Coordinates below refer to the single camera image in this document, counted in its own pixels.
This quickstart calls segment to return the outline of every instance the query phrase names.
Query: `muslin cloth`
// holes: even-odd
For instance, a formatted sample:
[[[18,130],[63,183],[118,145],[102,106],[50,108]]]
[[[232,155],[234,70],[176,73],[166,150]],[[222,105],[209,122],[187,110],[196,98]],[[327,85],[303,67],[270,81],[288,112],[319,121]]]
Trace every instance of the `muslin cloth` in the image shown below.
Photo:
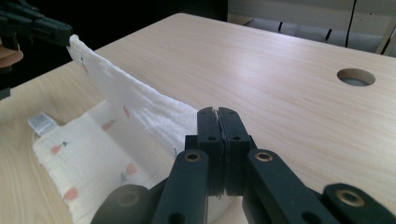
[[[87,224],[112,190],[125,184],[150,189],[168,177],[185,135],[197,132],[197,109],[126,74],[76,35],[68,51],[106,99],[41,136],[33,149],[73,222]],[[232,201],[210,197],[208,221],[221,217]]]

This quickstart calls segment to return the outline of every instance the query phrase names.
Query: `round hole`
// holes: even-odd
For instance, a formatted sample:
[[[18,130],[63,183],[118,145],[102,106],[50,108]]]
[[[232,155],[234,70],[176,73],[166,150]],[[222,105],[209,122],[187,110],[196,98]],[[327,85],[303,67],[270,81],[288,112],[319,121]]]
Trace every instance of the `round hole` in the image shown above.
[[[139,201],[139,194],[134,191],[123,192],[117,199],[117,204],[121,207],[129,207]]]
[[[303,220],[308,224],[320,224],[321,223],[321,220],[317,215],[315,215],[313,213],[309,213],[309,212],[303,213]]]
[[[266,152],[259,152],[256,154],[256,159],[259,161],[271,161],[273,157]]]
[[[338,199],[341,200],[341,202],[346,203],[350,206],[362,207],[365,205],[363,198],[352,190],[339,189],[335,192],[335,195],[337,195]]]
[[[201,155],[196,153],[189,153],[186,155],[185,159],[186,161],[198,161],[201,159]]]
[[[173,213],[168,218],[169,224],[183,224],[186,218],[180,213]]]
[[[375,76],[359,68],[346,68],[337,73],[338,78],[351,86],[370,86],[375,83]]]

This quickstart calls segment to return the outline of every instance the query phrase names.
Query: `strawberry print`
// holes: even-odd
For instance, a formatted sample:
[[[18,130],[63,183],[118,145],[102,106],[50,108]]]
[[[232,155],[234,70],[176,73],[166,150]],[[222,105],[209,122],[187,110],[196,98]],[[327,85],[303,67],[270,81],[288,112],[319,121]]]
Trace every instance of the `strawberry print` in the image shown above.
[[[76,187],[73,187],[66,192],[66,194],[64,195],[64,199],[73,200],[73,199],[77,198],[77,196],[78,196],[78,190]]]
[[[109,122],[107,122],[107,123],[104,123],[104,124],[102,125],[102,129],[103,129],[104,131],[109,130],[109,129],[111,128],[111,126],[113,125],[114,122],[116,122],[116,121],[115,121],[114,119],[112,119],[111,121],[109,121]]]
[[[125,173],[121,172],[121,184],[127,181],[128,175],[134,175],[137,172],[136,166],[133,163],[129,163],[125,168]]]
[[[50,151],[52,152],[53,155],[56,155],[56,154],[58,154],[58,152],[59,152],[63,147],[66,147],[67,144],[68,144],[67,142],[62,142],[60,145],[56,145],[56,146],[52,147]]]
[[[129,119],[131,117],[131,114],[129,113],[129,110],[126,108],[126,106],[123,106],[122,109],[123,109],[126,117]]]

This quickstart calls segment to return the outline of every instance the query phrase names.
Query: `wire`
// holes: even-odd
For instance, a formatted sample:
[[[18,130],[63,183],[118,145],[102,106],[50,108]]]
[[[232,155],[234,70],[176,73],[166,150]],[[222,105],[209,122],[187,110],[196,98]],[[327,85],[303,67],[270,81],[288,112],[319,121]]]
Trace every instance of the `wire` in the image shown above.
[[[350,21],[349,21],[349,25],[348,25],[348,27],[347,27],[347,32],[346,32],[346,48],[347,48],[347,44],[348,44],[348,42],[349,42],[350,26],[352,25],[353,14],[355,14],[355,6],[356,6],[356,2],[357,2],[357,1],[358,1],[358,0],[355,0],[355,1],[353,2],[352,13],[351,13],[351,15],[350,15]]]

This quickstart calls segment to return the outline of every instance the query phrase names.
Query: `dark background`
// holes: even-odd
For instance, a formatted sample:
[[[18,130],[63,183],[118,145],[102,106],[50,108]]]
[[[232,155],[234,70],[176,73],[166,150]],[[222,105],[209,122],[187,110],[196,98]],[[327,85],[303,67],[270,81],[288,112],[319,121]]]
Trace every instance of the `dark background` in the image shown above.
[[[68,23],[90,49],[99,49],[117,39],[178,12],[227,21],[227,0],[155,1],[50,1],[26,0],[46,17]],[[13,71],[0,75],[0,90],[16,87],[60,65],[71,62],[65,47],[37,38],[33,44],[19,39],[23,59]]]

